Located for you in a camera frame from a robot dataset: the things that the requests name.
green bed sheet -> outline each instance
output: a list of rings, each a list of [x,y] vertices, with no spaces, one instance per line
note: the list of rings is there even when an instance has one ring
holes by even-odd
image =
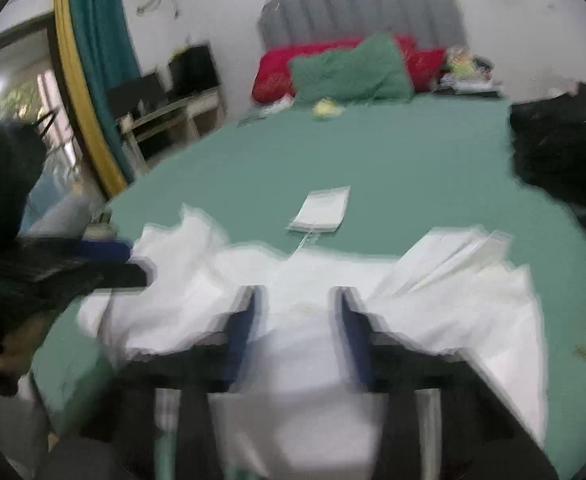
[[[262,240],[292,252],[285,230],[310,190],[351,186],[342,226],[318,244],[403,254],[433,226],[483,225],[514,236],[511,259],[529,264],[548,344],[545,448],[563,479],[586,460],[586,235],[571,213],[511,175],[506,101],[421,96],[410,104],[348,106],[314,120],[293,108],[228,125],[161,163],[112,202],[121,235],[202,208],[232,242]],[[34,362],[55,427],[63,432],[110,371],[74,326],[77,304],[56,322]]]

green pillow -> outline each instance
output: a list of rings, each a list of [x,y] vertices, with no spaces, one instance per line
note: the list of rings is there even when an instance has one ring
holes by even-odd
[[[352,50],[327,50],[317,56],[298,56],[288,62],[295,102],[400,99],[414,90],[404,56],[390,34],[378,33]]]

gray headboard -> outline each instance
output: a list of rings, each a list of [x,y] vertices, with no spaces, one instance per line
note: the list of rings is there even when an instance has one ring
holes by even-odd
[[[466,45],[455,0],[270,0],[258,26],[266,48],[379,30],[413,36],[423,48]]]

bed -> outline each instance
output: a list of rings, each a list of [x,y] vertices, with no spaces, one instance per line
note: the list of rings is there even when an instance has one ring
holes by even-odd
[[[266,47],[373,30],[409,33],[423,46],[465,38],[455,0],[271,0],[259,27]],[[345,221],[320,238],[322,247],[404,254],[433,226],[511,234],[511,259],[530,266],[544,312],[544,448],[560,477],[570,478],[586,460],[586,362],[574,355],[575,345],[586,345],[586,234],[566,206],[512,176],[509,105],[419,95],[410,104],[349,105],[330,121],[292,108],[228,124],[114,199],[113,222],[134,240],[148,222],[177,224],[186,203],[214,218],[231,242],[260,240],[291,253],[300,238],[285,226],[307,193],[351,186]],[[59,318],[33,366],[61,433],[111,373],[97,343],[75,327],[77,309]]]

white wall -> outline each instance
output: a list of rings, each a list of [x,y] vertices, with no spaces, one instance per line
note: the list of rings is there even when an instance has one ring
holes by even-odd
[[[178,0],[182,16],[169,30],[210,40],[231,114],[250,105],[262,47],[256,22],[267,0]],[[586,3],[583,0],[458,0],[470,46],[496,63],[496,78],[517,100],[534,98],[545,75],[586,81]]]
[[[166,0],[158,10],[138,16],[137,7],[146,1],[122,0],[128,30],[142,72],[159,69],[168,84],[166,64],[175,47],[172,37],[176,37],[175,31],[169,34],[173,26],[173,6]],[[0,32],[52,10],[53,0],[10,0],[0,13]]]

